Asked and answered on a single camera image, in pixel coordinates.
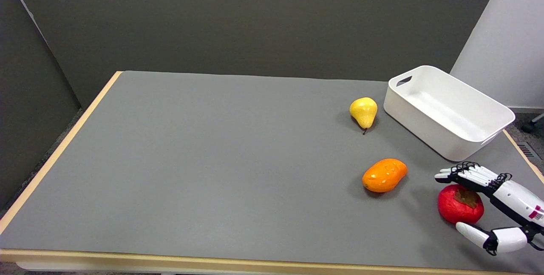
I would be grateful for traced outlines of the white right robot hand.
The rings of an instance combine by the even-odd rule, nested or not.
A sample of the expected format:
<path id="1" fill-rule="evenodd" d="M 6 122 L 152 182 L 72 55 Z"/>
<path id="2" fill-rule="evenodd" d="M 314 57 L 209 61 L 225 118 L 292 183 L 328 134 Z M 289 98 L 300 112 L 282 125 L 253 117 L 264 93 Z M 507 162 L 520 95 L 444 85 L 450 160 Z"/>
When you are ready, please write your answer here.
<path id="1" fill-rule="evenodd" d="M 486 231 L 463 221 L 455 223 L 456 230 L 470 242 L 496 256 L 499 252 L 514 252 L 527 244 L 535 250 L 543 248 L 533 240 L 544 232 L 543 200 L 513 181 L 511 173 L 496 174 L 476 162 L 461 162 L 441 169 L 434 176 L 439 183 L 456 183 L 482 193 L 499 211 L 519 224 L 519 227 L 497 228 Z"/>

